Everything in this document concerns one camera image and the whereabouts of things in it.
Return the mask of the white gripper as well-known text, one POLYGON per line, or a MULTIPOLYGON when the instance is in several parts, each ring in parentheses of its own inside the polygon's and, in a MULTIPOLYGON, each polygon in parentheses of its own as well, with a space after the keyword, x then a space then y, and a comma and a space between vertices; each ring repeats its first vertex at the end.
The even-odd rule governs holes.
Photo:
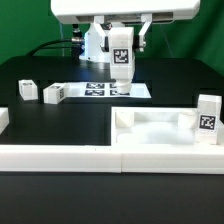
POLYGON ((108 22, 142 22, 138 35, 134 37, 133 48, 143 52, 145 34, 152 21, 192 19, 199 12, 200 0, 51 0, 50 6, 52 13, 63 24, 94 22, 103 52, 109 51, 108 22))

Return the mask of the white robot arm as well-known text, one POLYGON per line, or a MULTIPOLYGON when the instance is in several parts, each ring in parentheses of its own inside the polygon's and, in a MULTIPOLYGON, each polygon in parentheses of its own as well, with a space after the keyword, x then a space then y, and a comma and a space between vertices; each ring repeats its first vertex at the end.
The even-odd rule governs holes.
POLYGON ((81 60, 109 61, 107 38, 114 27, 142 25, 133 48, 142 51, 145 33, 154 24, 193 19, 200 0, 51 0, 51 11, 62 24, 89 24, 81 60))

